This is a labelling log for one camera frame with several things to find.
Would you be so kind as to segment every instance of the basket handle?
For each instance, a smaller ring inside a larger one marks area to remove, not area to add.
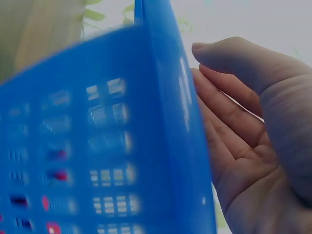
[[[143,21],[145,12],[143,8],[143,0],[135,0],[135,21]]]

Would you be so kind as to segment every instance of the background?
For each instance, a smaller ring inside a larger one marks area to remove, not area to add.
[[[307,0],[171,0],[191,67],[193,42],[241,36],[312,65]],[[72,44],[133,23],[134,0],[0,0],[0,81]],[[230,231],[215,194],[220,234]]]

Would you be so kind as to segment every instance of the blue plastic basket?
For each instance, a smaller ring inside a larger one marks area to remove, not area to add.
[[[135,16],[1,87],[1,234],[216,233],[170,1]]]

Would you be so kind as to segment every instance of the fingernail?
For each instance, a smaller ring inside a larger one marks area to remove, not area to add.
[[[193,43],[192,45],[192,49],[193,50],[199,50],[201,49],[202,47],[204,47],[205,43],[200,43],[200,42],[195,42]]]

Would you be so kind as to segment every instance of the hand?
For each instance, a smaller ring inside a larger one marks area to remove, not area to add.
[[[312,233],[312,68],[241,38],[195,43],[193,54],[213,183],[232,232]]]

